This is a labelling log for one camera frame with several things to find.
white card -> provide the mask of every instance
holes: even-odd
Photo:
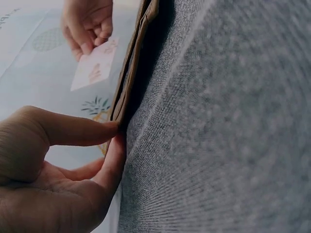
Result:
[[[109,39],[96,47],[89,56],[82,55],[74,75],[71,91],[109,78],[118,41],[118,38]]]

gray fabric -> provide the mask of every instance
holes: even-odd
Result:
[[[119,232],[311,232],[310,75],[310,1],[161,1]]]

brown wallet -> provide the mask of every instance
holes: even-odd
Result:
[[[119,124],[122,124],[124,120],[125,109],[130,99],[142,42],[148,25],[158,15],[158,10],[159,0],[141,0],[135,31],[127,49],[108,118],[109,120],[117,121]]]

